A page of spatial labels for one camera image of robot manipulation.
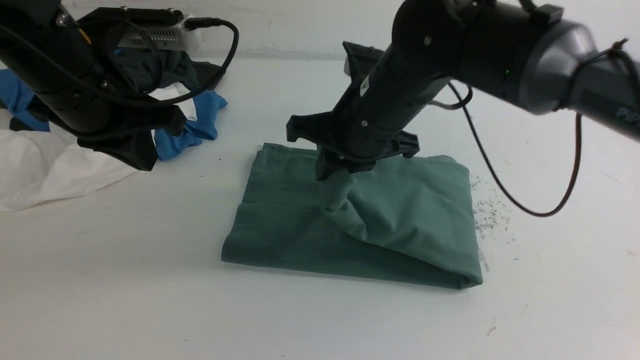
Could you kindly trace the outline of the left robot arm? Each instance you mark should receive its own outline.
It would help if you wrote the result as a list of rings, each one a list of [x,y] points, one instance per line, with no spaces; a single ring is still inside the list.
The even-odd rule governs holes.
[[[114,59],[110,31],[124,25],[77,23],[59,0],[3,0],[1,62],[34,92],[37,119],[149,172],[158,161],[153,130],[177,135],[186,117],[139,91]]]

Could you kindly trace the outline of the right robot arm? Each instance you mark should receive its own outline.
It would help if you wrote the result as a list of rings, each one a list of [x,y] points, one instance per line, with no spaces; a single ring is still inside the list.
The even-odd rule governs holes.
[[[329,112],[292,116],[286,138],[320,150],[316,175],[370,171],[419,152],[407,125],[456,80],[530,114],[569,109],[639,139],[639,64],[599,51],[562,7],[496,0],[405,0],[386,50],[343,43],[350,85]]]

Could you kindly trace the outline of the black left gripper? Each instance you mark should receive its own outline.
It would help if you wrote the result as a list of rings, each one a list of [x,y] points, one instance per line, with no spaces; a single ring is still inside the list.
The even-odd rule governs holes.
[[[38,120],[70,133],[82,148],[139,171],[150,172],[159,159],[151,131],[165,129],[178,135],[186,123],[177,105],[154,107],[158,100],[151,96],[142,100],[142,107],[117,104],[53,76],[30,76],[27,86],[36,96],[28,110]]]

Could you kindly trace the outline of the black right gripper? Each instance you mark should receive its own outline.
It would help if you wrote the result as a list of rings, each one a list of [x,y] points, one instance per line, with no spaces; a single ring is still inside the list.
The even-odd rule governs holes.
[[[350,85],[338,103],[331,111],[293,115],[286,123],[289,142],[304,139],[318,147],[320,181],[342,170],[373,170],[386,158],[412,158],[420,150],[418,137],[405,130],[421,109],[407,64],[392,47],[342,45]]]

